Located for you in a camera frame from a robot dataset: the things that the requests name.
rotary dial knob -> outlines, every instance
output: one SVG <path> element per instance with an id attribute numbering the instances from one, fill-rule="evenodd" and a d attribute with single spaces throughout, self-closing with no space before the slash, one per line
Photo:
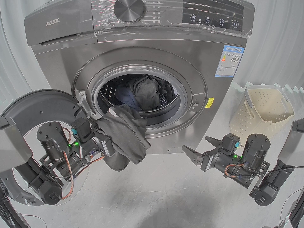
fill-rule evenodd
<path id="1" fill-rule="evenodd" d="M 117 18 L 125 22 L 138 19 L 143 14 L 142 0 L 117 0 L 114 4 L 114 13 Z"/>

aux logo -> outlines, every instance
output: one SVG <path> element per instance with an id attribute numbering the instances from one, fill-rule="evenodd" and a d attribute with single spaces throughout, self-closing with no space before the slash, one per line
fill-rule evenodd
<path id="1" fill-rule="evenodd" d="M 46 26 L 48 26 L 48 25 L 53 25 L 53 24 L 56 24 L 56 23 L 59 23 L 59 22 L 60 22 L 60 21 L 59 21 L 59 18 L 57 18 L 57 19 L 54 19 L 53 21 L 52 21 L 52 20 L 51 20 L 51 21 L 48 21 Z"/>

dark gray cloth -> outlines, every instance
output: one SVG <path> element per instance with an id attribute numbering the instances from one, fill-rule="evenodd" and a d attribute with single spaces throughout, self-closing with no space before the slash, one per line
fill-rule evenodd
<path id="1" fill-rule="evenodd" d="M 141 162 L 151 146 L 145 138 L 147 120 L 141 118 L 128 105 L 111 107 L 106 115 L 97 120 L 96 129 L 112 140 L 115 154 L 104 156 L 106 164 L 115 171 L 125 169 L 130 161 Z"/>
<path id="2" fill-rule="evenodd" d="M 133 92 L 128 86 L 119 85 L 115 91 L 115 97 L 122 103 L 127 104 L 128 106 L 134 108 L 137 111 L 142 110 L 138 102 L 136 101 Z"/>
<path id="3" fill-rule="evenodd" d="M 128 85 L 140 108 L 152 110 L 161 106 L 159 94 L 166 93 L 164 82 L 163 79 L 143 74 L 132 79 Z"/>

control panel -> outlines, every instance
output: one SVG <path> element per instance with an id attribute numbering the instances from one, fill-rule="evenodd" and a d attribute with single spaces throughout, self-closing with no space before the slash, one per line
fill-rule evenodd
<path id="1" fill-rule="evenodd" d="M 182 0 L 91 0 L 95 30 L 181 23 Z"/>
<path id="2" fill-rule="evenodd" d="M 242 31 L 244 6 L 229 0 L 183 0 L 183 23 Z"/>
<path id="3" fill-rule="evenodd" d="M 243 34 L 242 0 L 91 0 L 94 30 L 124 26 L 184 26 Z M 244 34 L 251 33 L 246 28 Z"/>

qr code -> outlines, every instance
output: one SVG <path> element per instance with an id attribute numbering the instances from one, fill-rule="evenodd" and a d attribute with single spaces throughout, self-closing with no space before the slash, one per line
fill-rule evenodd
<path id="1" fill-rule="evenodd" d="M 231 59 L 230 59 L 230 62 L 231 62 L 231 63 L 238 63 L 240 57 L 241 57 L 241 55 L 232 54 L 232 57 L 231 57 Z"/>

